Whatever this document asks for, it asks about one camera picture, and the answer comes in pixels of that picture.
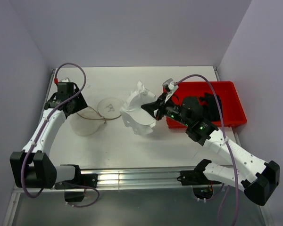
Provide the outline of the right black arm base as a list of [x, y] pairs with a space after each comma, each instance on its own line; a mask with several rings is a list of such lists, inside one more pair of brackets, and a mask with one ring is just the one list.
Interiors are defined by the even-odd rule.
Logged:
[[203, 172], [196, 170], [182, 170], [176, 180], [180, 182], [182, 186], [209, 186], [222, 184], [221, 182], [207, 179]]

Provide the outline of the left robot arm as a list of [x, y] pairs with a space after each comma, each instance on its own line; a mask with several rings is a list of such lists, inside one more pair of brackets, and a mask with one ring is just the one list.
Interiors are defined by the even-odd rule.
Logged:
[[10, 156], [17, 187], [52, 188], [63, 181], [71, 188], [82, 184], [83, 177], [78, 165], [55, 166], [49, 158], [49, 153], [67, 117], [86, 107], [87, 103], [75, 83], [57, 84], [57, 92], [45, 103], [42, 119], [32, 138], [20, 152], [13, 152]]

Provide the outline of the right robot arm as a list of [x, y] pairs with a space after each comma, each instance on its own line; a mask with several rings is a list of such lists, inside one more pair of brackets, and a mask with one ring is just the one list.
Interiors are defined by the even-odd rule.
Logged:
[[181, 105], [162, 94], [156, 101], [141, 106], [156, 120], [167, 117], [186, 126], [188, 137], [218, 154], [233, 165], [222, 167], [203, 159], [194, 169], [197, 182], [218, 181], [238, 187], [253, 203], [264, 206], [280, 182], [280, 166], [275, 161], [266, 162], [249, 153], [224, 136], [210, 120], [203, 116], [203, 107], [196, 97], [186, 97]]

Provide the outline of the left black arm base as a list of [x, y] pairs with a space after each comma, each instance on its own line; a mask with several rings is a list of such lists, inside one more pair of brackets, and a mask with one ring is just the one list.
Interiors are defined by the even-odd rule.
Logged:
[[64, 200], [68, 203], [81, 204], [87, 198], [87, 190], [93, 190], [96, 197], [92, 203], [96, 203], [100, 198], [97, 190], [98, 174], [81, 174], [78, 178], [69, 181], [58, 182], [54, 185], [56, 190], [64, 190]]

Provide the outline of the white bra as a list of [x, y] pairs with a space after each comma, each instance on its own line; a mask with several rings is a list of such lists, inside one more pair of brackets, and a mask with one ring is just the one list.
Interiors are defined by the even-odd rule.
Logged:
[[133, 132], [139, 136], [153, 132], [152, 128], [156, 126], [156, 120], [142, 109], [142, 105], [155, 102], [157, 99], [157, 96], [139, 81], [136, 89], [130, 93], [130, 96], [120, 108], [124, 125], [132, 128]]

